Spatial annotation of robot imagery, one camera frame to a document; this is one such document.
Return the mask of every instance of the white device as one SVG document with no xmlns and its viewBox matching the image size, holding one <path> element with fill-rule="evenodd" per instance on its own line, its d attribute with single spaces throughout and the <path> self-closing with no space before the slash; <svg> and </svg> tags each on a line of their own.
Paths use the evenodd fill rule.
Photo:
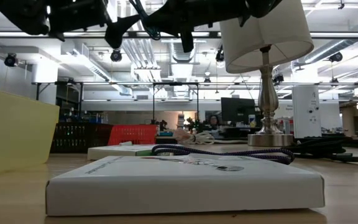
<svg viewBox="0 0 358 224">
<path fill-rule="evenodd" d="M 103 159 L 106 156 L 150 156 L 157 145 L 127 145 L 101 146 L 88 149 L 88 160 Z"/>
<path fill-rule="evenodd" d="M 324 206 L 319 174 L 236 156 L 109 156 L 52 178 L 49 216 L 215 212 Z"/>
<path fill-rule="evenodd" d="M 292 88 L 292 103 L 295 137 L 321 137 L 318 86 L 294 86 Z"/>
</svg>

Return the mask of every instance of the air duct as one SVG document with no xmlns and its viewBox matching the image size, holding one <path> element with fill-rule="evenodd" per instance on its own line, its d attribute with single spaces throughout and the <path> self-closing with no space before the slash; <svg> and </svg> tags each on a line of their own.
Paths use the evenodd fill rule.
<svg viewBox="0 0 358 224">
<path fill-rule="evenodd" d="M 178 63 L 190 63 L 194 57 L 195 50 L 184 53 L 181 43 L 172 43 L 172 58 Z"/>
<path fill-rule="evenodd" d="M 67 55 L 71 55 L 72 57 L 75 57 L 79 63 L 84 65 L 87 69 L 89 69 L 93 74 L 101 77 L 106 82 L 118 82 L 116 79 L 114 79 L 109 72 L 105 71 L 105 69 L 102 68 L 102 66 L 98 65 L 97 62 L 92 60 L 90 58 L 89 49 L 85 44 L 82 44 L 81 46 L 76 46 L 74 42 L 67 44 L 62 44 L 61 46 L 62 51 L 66 51 L 65 53 Z M 119 91 L 119 94 L 122 96 L 132 96 L 133 92 L 130 88 L 124 87 L 122 85 L 112 85 L 113 88 L 115 88 L 117 91 Z"/>
<path fill-rule="evenodd" d="M 191 74 L 193 73 L 193 66 L 190 64 L 194 60 L 195 48 L 191 52 L 184 53 L 181 43 L 171 43 L 171 71 L 172 75 L 177 82 L 190 81 Z M 174 96 L 177 97 L 189 97 L 188 86 L 175 86 L 173 87 Z"/>
<path fill-rule="evenodd" d="M 354 31 L 358 31 L 358 25 L 353 28 Z M 322 59 L 328 58 L 329 56 L 347 48 L 355 43 L 358 40 L 333 40 L 330 41 L 328 44 L 320 47 L 319 49 L 315 50 L 314 52 L 307 55 L 304 59 L 305 63 L 315 63 Z"/>
</svg>

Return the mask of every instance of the yellow bin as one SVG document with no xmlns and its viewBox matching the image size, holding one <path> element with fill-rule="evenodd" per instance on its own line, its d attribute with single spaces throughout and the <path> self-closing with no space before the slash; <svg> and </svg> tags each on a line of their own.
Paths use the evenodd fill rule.
<svg viewBox="0 0 358 224">
<path fill-rule="evenodd" d="M 0 172 L 43 164 L 59 107 L 0 91 Z"/>
</svg>

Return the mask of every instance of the red basket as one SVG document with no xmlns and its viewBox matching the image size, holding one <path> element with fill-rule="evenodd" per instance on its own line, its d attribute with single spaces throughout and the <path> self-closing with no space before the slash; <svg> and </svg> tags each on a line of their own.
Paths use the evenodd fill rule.
<svg viewBox="0 0 358 224">
<path fill-rule="evenodd" d="M 114 125 L 111 130 L 109 146 L 131 141 L 133 144 L 155 144 L 157 125 Z"/>
</svg>

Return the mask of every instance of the desk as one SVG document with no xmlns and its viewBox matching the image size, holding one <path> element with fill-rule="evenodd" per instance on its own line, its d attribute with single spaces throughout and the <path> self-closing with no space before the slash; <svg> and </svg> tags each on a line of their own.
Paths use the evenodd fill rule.
<svg viewBox="0 0 358 224">
<path fill-rule="evenodd" d="M 199 149 L 216 152 L 240 151 L 245 147 L 247 146 L 197 146 Z M 358 154 L 358 149 L 350 149 L 349 152 Z M 296 159 L 291 166 L 312 170 L 324 176 L 326 182 L 326 207 L 324 208 L 179 215 L 46 217 L 46 181 L 87 163 L 84 154 L 52 154 L 44 165 L 0 174 L 0 224 L 358 223 L 358 164 L 306 159 Z"/>
</svg>

